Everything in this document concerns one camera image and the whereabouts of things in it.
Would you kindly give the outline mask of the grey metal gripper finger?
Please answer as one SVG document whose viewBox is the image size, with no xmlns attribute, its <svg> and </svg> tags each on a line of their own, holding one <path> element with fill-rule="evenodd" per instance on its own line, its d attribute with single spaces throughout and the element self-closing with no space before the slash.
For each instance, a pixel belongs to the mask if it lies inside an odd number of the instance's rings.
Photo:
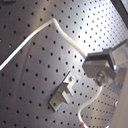
<svg viewBox="0 0 128 128">
<path fill-rule="evenodd" d="M 87 56 L 82 67 L 89 78 L 94 78 L 98 86 L 104 83 L 122 84 L 126 69 L 120 65 L 128 61 L 128 48 L 104 49 Z"/>
</svg>

